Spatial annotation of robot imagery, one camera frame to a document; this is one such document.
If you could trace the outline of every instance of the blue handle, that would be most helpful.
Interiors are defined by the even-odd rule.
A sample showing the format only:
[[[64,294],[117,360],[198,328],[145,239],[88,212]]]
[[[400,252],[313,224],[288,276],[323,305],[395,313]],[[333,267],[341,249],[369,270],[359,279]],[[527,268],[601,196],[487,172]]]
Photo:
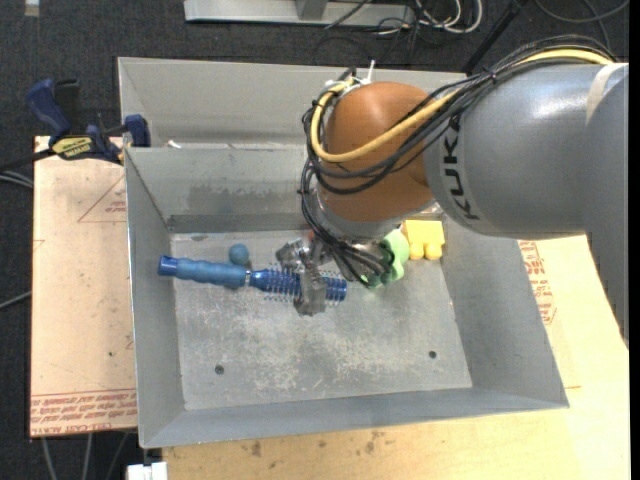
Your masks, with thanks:
[[[50,145],[71,130],[71,123],[53,97],[52,80],[47,79],[35,84],[27,94],[27,104],[40,121],[53,127],[54,133]]]
[[[239,265],[160,256],[158,274],[220,286],[244,286],[247,271]]]
[[[140,114],[133,114],[124,118],[124,125],[133,138],[136,147],[148,148],[151,146],[151,134],[147,123]]]

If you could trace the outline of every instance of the yellow toy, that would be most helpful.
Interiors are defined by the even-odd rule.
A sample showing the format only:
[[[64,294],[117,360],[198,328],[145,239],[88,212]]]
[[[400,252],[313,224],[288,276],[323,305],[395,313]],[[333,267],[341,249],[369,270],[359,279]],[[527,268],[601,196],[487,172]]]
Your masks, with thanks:
[[[442,257],[445,240],[439,220],[405,220],[402,233],[409,241],[409,259],[439,260]]]

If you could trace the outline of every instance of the black cord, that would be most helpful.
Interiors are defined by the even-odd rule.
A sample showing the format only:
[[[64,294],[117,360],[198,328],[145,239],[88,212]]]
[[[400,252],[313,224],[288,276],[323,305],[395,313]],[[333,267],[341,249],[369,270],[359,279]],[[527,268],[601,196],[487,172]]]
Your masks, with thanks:
[[[530,70],[537,69],[542,66],[558,65],[562,63],[575,64],[577,59],[573,57],[566,58],[548,58],[523,62],[534,53],[544,53],[558,49],[573,49],[586,52],[597,53],[605,56],[610,60],[615,60],[613,54],[603,47],[598,41],[591,38],[585,38],[578,35],[565,35],[554,38],[533,41],[525,44],[508,55],[500,62],[496,63],[491,69],[487,69],[482,73],[472,75],[464,80],[460,80],[447,86],[442,86],[422,102],[414,107],[403,119],[418,112],[425,105],[428,105],[433,99],[440,95],[448,93],[451,89],[456,88],[457,92],[444,103],[437,113],[430,119],[426,120],[416,128],[401,144],[401,146],[391,155],[379,161],[375,165],[350,171],[344,165],[339,164],[337,168],[335,164],[328,168],[323,165],[321,159],[315,154],[311,146],[311,119],[315,112],[319,112],[318,130],[321,144],[324,144],[323,126],[324,116],[333,106],[333,102],[329,101],[323,107],[318,107],[314,102],[311,108],[305,112],[302,117],[303,127],[307,135],[307,160],[300,178],[300,194],[302,196],[301,209],[305,220],[308,222],[315,237],[319,240],[325,250],[334,258],[336,263],[340,265],[343,274],[350,280],[357,280],[364,286],[370,286],[366,276],[358,272],[371,272],[373,275],[382,275],[389,270],[389,265],[382,259],[375,257],[366,251],[360,250],[352,243],[334,236],[332,232],[324,228],[315,218],[310,208],[310,197],[315,197],[315,189],[312,191],[311,182],[315,177],[319,187],[323,190],[336,194],[355,194],[363,190],[367,190],[373,185],[385,179],[389,174],[398,172],[406,168],[427,148],[433,146],[444,135],[446,130],[453,126],[454,123],[461,118],[464,112],[469,109],[476,101],[484,97],[484,95],[495,89],[496,86],[505,83],[515,76],[526,73]],[[325,89],[318,98],[327,93],[333,93],[332,89]],[[349,187],[337,187],[332,185],[328,179],[331,178],[366,178],[366,181]]]
[[[336,21],[334,21],[330,25],[327,25],[325,27],[325,30],[329,30],[329,29],[331,29],[333,27],[337,27],[338,25],[341,25],[342,23],[347,21],[349,18],[351,18],[351,16],[353,16],[355,13],[357,13],[360,9],[362,9],[370,1],[371,0],[362,0],[358,5],[356,5],[353,9],[351,9],[348,13],[346,13],[343,16],[341,16],[340,18],[338,18]]]
[[[315,155],[313,149],[310,146],[310,139],[307,141],[307,149],[309,155],[309,161],[311,162],[315,172],[316,178],[318,182],[328,191],[333,191],[337,194],[355,194],[360,191],[366,190],[371,186],[379,183],[384,179],[388,174],[394,171],[393,167],[396,162],[406,153],[411,151],[420,141],[422,141],[425,137],[430,136],[434,133],[434,131],[441,125],[443,125],[448,119],[454,117],[456,114],[459,114],[466,110],[469,105],[471,105],[477,98],[481,97],[485,91],[492,90],[499,83],[503,83],[507,79],[515,76],[516,74],[525,72],[527,70],[535,69],[542,65],[553,65],[559,64],[563,62],[567,63],[575,63],[576,60],[573,58],[570,59],[541,59],[537,61],[529,61],[524,64],[520,64],[520,62],[527,57],[531,56],[533,53],[542,53],[549,50],[557,50],[558,48],[571,48],[571,49],[582,49],[584,51],[595,52],[600,55],[604,55],[605,57],[615,60],[615,57],[611,52],[606,49],[603,49],[602,45],[597,41],[592,40],[591,38],[584,38],[582,36],[568,35],[568,36],[559,36],[557,38],[549,38],[541,41],[532,42],[528,45],[524,45],[518,50],[516,50],[512,55],[507,56],[501,62],[496,64],[491,70],[488,70],[486,73],[473,75],[468,79],[458,82],[453,85],[462,85],[458,93],[443,107],[439,110],[436,116],[432,119],[426,121],[421,127],[419,127],[416,131],[414,131],[403,143],[403,145],[398,148],[393,154],[389,155],[387,158],[378,162],[375,165],[359,169],[357,171],[348,171],[342,166],[341,170],[328,169],[322,165],[320,159]],[[419,104],[416,109],[424,106],[431,98],[434,98],[439,93],[444,92],[444,89],[441,88],[439,91],[436,91],[429,98],[425,99],[424,102]],[[325,109],[321,109],[320,118],[324,116],[326,112]],[[312,112],[307,112],[306,116],[306,124],[305,124],[305,132],[309,136],[309,120]],[[432,139],[429,141],[429,144],[423,145],[424,149],[430,147],[432,143],[435,142],[436,139]],[[405,162],[403,167],[408,165],[409,162]],[[356,186],[352,186],[349,188],[341,188],[335,187],[331,185],[325,178],[333,177],[333,178],[358,178],[367,175],[372,175],[371,179],[368,179],[366,182],[361,183]]]
[[[592,12],[593,16],[589,18],[570,18],[567,16],[561,16],[559,14],[556,14],[550,11],[549,9],[547,9],[545,6],[542,5],[540,0],[534,0],[534,1],[536,2],[536,5],[540,8],[540,10],[544,12],[547,16],[550,16],[558,21],[564,21],[565,23],[578,23],[578,24],[593,23],[594,21],[602,21],[606,18],[610,18],[611,16],[614,16],[615,14],[618,14],[620,11],[624,10],[624,8],[629,5],[629,0],[625,0],[620,5],[611,9],[610,11],[603,12],[602,14],[598,14],[597,12],[594,11],[593,5],[591,5],[591,2],[589,2],[589,0],[582,0],[582,2],[585,3],[586,6],[589,8],[589,10]]]
[[[585,7],[587,7],[587,9],[589,9],[589,11],[592,14],[592,17],[590,18],[568,18],[565,16],[560,16],[558,14],[555,14],[553,12],[551,12],[548,8],[546,8],[542,2],[540,0],[534,0],[534,2],[536,3],[536,5],[538,6],[538,8],[545,13],[547,16],[556,19],[558,21],[562,21],[565,23],[575,23],[575,24],[586,24],[586,23],[597,23],[598,26],[600,27],[600,31],[602,32],[602,37],[604,39],[604,44],[606,45],[607,49],[611,49],[611,42],[609,40],[609,34],[607,33],[607,28],[605,27],[603,20],[605,18],[609,18],[615,14],[617,14],[618,12],[622,11],[627,5],[629,5],[629,0],[625,0],[622,4],[620,4],[618,7],[616,7],[615,9],[612,9],[611,11],[602,13],[602,14],[598,14],[598,11],[595,9],[595,7],[593,6],[593,4],[589,1],[589,0],[580,0]]]
[[[15,169],[16,167],[22,167],[23,165],[28,165],[53,155],[55,155],[53,151],[51,151],[50,149],[45,149],[44,151],[39,151],[38,153],[32,153],[29,156],[18,158],[17,160],[12,160],[11,162],[0,165],[0,174],[11,169]]]

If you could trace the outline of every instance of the black cable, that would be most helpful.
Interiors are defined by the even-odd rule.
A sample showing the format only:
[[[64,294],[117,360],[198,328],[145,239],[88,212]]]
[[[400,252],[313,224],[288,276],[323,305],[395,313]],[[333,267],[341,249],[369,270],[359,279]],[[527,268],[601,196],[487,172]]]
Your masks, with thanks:
[[[559,40],[571,38],[574,42],[571,45],[564,44],[563,47],[570,47],[573,49],[583,49],[585,51],[596,52],[601,55],[605,55],[608,58],[614,59],[612,54],[608,51],[603,51],[600,48],[599,43],[593,41],[589,38],[585,40],[581,36],[560,36],[559,38],[551,38],[542,41],[536,41],[530,43],[529,45],[524,45],[520,49],[516,50],[516,52],[505,59],[503,59],[500,63],[494,66],[493,70],[481,75],[474,75],[463,82],[466,82],[466,86],[463,89],[459,90],[459,93],[456,94],[454,98],[447,104],[443,106],[438,112],[438,115],[434,118],[426,121],[421,127],[418,128],[412,135],[410,135],[403,145],[392,155],[389,155],[387,158],[378,162],[374,166],[369,166],[364,169],[360,169],[358,171],[352,172],[344,172],[336,171],[332,169],[327,169],[322,166],[319,158],[315,155],[312,148],[308,144],[308,152],[309,152],[309,160],[311,161],[314,169],[316,170],[316,177],[319,179],[319,183],[329,191],[335,191],[338,194],[353,194],[362,190],[366,190],[367,188],[375,185],[380,182],[386,175],[388,175],[391,170],[389,167],[393,166],[404,154],[409,152],[413,147],[415,147],[420,140],[422,140],[426,135],[433,133],[433,131],[440,125],[442,125],[446,119],[452,117],[456,112],[460,112],[468,107],[475,99],[482,96],[482,91],[490,90],[498,83],[502,83],[508,78],[515,76],[515,74],[522,73],[526,70],[534,69],[536,67],[540,67],[541,65],[552,65],[559,64],[563,62],[575,63],[576,60],[573,58],[569,59],[561,59],[561,58],[553,58],[553,59],[540,59],[537,61],[529,61],[525,64],[519,64],[522,60],[529,57],[532,52],[545,52],[549,50],[558,49]],[[308,133],[308,126],[305,127],[305,131]],[[367,182],[357,185],[355,187],[350,187],[348,189],[333,187],[330,183],[328,183],[324,178],[324,176],[335,177],[335,178],[355,178],[362,177],[363,175],[374,174],[372,179],[367,180]]]
[[[420,108],[428,105],[429,102],[433,101],[433,99],[437,98],[439,95],[447,93],[447,91],[452,88],[457,89],[456,93],[440,107],[438,112],[434,113],[431,118],[418,126],[394,153],[375,165],[354,171],[349,171],[344,165],[338,166],[340,170],[336,170],[335,167],[327,168],[313,151],[310,142],[311,119],[315,112],[318,111],[318,117],[320,119],[320,129],[318,130],[320,136],[318,139],[322,144],[324,143],[322,136],[322,123],[324,116],[325,113],[333,107],[332,101],[327,102],[320,108],[318,107],[317,102],[314,102],[313,106],[305,112],[302,118],[305,134],[307,135],[308,152],[308,157],[305,161],[300,179],[302,214],[305,220],[309,223],[309,226],[313,230],[317,239],[324,245],[326,251],[334,258],[336,263],[340,265],[341,270],[343,270],[343,274],[346,274],[346,278],[352,278],[352,280],[358,280],[364,286],[370,286],[366,276],[363,277],[358,274],[358,272],[363,272],[364,269],[364,272],[372,272],[374,275],[382,275],[384,272],[388,271],[389,265],[384,263],[380,258],[377,258],[366,251],[360,250],[354,247],[351,243],[334,236],[328,229],[325,229],[321,223],[317,221],[310,209],[308,200],[309,197],[312,197],[312,178],[315,176],[318,186],[336,194],[355,194],[370,188],[376,183],[382,181],[389,174],[406,168],[427,148],[440,141],[441,137],[449,127],[452,126],[454,122],[457,122],[467,109],[469,109],[476,101],[482,99],[487,92],[494,90],[496,86],[505,83],[515,76],[522,75],[530,70],[537,69],[542,66],[559,65],[563,63],[575,64],[576,62],[580,62],[580,59],[570,56],[527,60],[535,53],[544,53],[554,50],[557,51],[559,49],[577,49],[585,52],[596,53],[610,60],[615,60],[613,54],[611,54],[607,49],[604,49],[599,42],[591,38],[585,38],[577,35],[558,36],[525,44],[496,63],[491,69],[486,69],[482,73],[472,75],[464,80],[449,84],[448,86],[442,86],[425,98],[403,119],[415,114]],[[334,91],[330,88],[325,89],[319,97],[331,92]],[[402,164],[397,165],[400,159],[408,153],[411,153],[409,158],[405,159]],[[348,188],[336,187],[327,181],[327,178],[361,178],[364,176],[370,177],[363,183],[359,183]]]
[[[509,6],[505,9],[496,24],[491,29],[491,32],[489,32],[489,35],[484,39],[484,41],[482,41],[478,49],[464,65],[464,67],[462,68],[463,73],[471,73],[473,71],[480,59],[484,57],[489,48],[491,48],[491,46],[493,46],[493,43],[498,40],[498,38],[506,30],[513,19],[520,13],[520,10],[527,4],[528,1],[529,0],[511,1]]]
[[[607,33],[607,28],[603,23],[603,19],[613,16],[614,14],[623,10],[627,5],[629,5],[629,0],[625,0],[621,5],[619,5],[615,9],[612,9],[611,11],[605,12],[603,14],[598,14],[598,11],[595,9],[593,4],[589,0],[580,0],[580,1],[585,5],[585,7],[587,7],[587,9],[589,9],[589,11],[592,14],[592,17],[567,18],[565,16],[560,16],[558,14],[551,12],[549,9],[547,9],[544,5],[542,5],[542,2],[540,2],[540,0],[534,0],[538,8],[543,13],[545,13],[547,16],[553,19],[556,19],[558,21],[563,21],[565,23],[576,23],[576,24],[585,24],[585,23],[594,23],[594,22],[598,23],[598,26],[600,27],[600,31],[602,32],[602,37],[604,38],[604,44],[606,45],[607,49],[611,49],[609,34]]]
[[[594,21],[602,21],[606,18],[610,18],[611,16],[618,14],[620,11],[624,10],[624,8],[627,7],[627,5],[629,5],[629,0],[625,0],[614,9],[611,9],[610,11],[607,11],[607,12],[603,12],[602,14],[598,14],[597,12],[594,12],[593,6],[591,5],[591,2],[589,0],[582,0],[582,2],[585,3],[587,7],[589,7],[589,10],[592,12],[593,16],[589,18],[570,18],[567,16],[561,16],[559,14],[556,14],[550,11],[544,5],[542,5],[540,0],[534,0],[534,1],[536,2],[540,10],[544,12],[547,16],[550,16],[558,21],[564,21],[565,23],[579,23],[579,24],[593,23]]]
[[[347,21],[349,18],[351,18],[351,16],[353,16],[355,13],[357,13],[360,9],[362,9],[366,4],[368,4],[371,0],[362,0],[360,1],[360,3],[358,3],[358,5],[356,5],[353,9],[351,9],[348,13],[344,14],[343,16],[341,16],[340,18],[338,18],[337,20],[335,20],[333,23],[331,23],[330,25],[327,25],[324,29],[325,30],[329,30],[333,27],[336,27],[342,23],[344,23],[345,21]]]
[[[0,174],[11,169],[15,169],[16,167],[22,167],[23,165],[37,162],[38,160],[42,160],[53,155],[55,155],[53,151],[51,151],[50,149],[45,149],[44,151],[39,151],[38,153],[32,153],[29,156],[18,158],[17,160],[12,160],[11,162],[0,165]]]

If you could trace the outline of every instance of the blue clamp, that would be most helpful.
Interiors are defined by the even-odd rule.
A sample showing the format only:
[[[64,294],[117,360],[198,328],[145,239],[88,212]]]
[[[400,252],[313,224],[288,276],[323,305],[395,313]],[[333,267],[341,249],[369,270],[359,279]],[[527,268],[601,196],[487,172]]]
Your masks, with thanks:
[[[149,147],[151,135],[147,122],[140,114],[125,117],[124,124],[104,130],[102,125],[90,124],[85,135],[68,135],[71,123],[54,97],[54,84],[50,79],[35,84],[27,94],[27,103],[36,117],[53,128],[49,148],[64,160],[94,158],[121,164],[125,146]],[[119,148],[109,140],[113,133],[128,132],[131,140]]]

